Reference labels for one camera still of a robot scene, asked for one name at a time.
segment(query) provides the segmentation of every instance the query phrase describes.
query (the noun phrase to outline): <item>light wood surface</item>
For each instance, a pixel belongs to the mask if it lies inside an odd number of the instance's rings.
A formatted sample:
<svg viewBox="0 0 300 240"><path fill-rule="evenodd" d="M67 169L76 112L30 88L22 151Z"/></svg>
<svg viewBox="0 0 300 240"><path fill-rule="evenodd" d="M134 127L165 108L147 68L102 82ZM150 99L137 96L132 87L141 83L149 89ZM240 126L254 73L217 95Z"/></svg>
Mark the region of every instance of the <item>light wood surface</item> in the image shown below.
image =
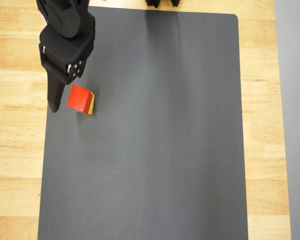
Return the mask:
<svg viewBox="0 0 300 240"><path fill-rule="evenodd" d="M90 4L147 8L144 0ZM181 0L179 8L161 0L159 9L238 16L249 239L289 240L273 0ZM43 28L35 0L0 0L0 240L37 239L47 114Z"/></svg>

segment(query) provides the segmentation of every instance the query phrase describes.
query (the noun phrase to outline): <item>red cube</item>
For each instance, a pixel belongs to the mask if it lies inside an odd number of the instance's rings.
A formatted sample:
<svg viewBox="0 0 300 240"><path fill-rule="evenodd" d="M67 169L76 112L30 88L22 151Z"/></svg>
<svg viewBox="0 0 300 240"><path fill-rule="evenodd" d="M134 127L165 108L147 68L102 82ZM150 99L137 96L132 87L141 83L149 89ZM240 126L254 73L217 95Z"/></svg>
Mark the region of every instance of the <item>red cube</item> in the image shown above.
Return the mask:
<svg viewBox="0 0 300 240"><path fill-rule="evenodd" d="M78 112L92 114L94 102L95 95L89 89L73 84L66 105Z"/></svg>

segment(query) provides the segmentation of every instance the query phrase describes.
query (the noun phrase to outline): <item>wood grain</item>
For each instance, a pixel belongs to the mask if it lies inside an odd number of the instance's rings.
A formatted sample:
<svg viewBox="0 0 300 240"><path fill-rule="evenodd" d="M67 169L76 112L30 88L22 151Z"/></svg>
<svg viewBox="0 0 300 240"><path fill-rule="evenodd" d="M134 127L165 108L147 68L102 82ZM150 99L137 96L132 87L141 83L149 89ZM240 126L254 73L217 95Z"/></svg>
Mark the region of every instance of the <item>wood grain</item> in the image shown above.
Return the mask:
<svg viewBox="0 0 300 240"><path fill-rule="evenodd" d="M152 9L143 0L90 5ZM161 0L159 9L238 16L249 239L291 239L273 0L181 0L179 8ZM43 27L36 1L0 0L0 240L37 239L47 115Z"/></svg>

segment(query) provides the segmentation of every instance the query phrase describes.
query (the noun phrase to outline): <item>black object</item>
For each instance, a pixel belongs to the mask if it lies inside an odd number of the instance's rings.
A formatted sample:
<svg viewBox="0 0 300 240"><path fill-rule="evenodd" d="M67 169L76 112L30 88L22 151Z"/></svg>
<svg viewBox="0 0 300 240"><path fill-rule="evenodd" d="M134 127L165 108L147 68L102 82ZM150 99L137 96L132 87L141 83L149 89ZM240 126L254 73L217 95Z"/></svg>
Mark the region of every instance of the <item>black object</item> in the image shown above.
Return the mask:
<svg viewBox="0 0 300 240"><path fill-rule="evenodd" d="M174 7L178 7L180 0L171 0L171 2Z"/></svg>
<svg viewBox="0 0 300 240"><path fill-rule="evenodd" d="M95 17L89 0L36 0L48 23L40 34L41 64L48 78L47 100L52 112L59 109L65 85L81 77L94 49Z"/></svg>
<svg viewBox="0 0 300 240"><path fill-rule="evenodd" d="M89 12L97 111L47 113L38 239L247 240L236 16Z"/></svg>
<svg viewBox="0 0 300 240"><path fill-rule="evenodd" d="M171 0L171 2L174 7L178 7L180 0ZM146 3L148 4L148 6L153 6L157 8L159 7L160 0L146 0Z"/></svg>

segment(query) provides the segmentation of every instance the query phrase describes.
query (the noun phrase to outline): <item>red block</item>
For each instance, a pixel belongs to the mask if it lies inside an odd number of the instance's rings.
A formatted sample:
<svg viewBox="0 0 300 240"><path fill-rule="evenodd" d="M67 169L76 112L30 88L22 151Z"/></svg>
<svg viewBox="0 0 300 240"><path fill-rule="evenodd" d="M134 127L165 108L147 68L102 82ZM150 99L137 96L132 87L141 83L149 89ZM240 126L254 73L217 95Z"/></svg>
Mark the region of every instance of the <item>red block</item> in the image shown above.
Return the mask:
<svg viewBox="0 0 300 240"><path fill-rule="evenodd" d="M68 98L67 106L78 112L91 114L93 108L94 95L89 89L73 84Z"/></svg>

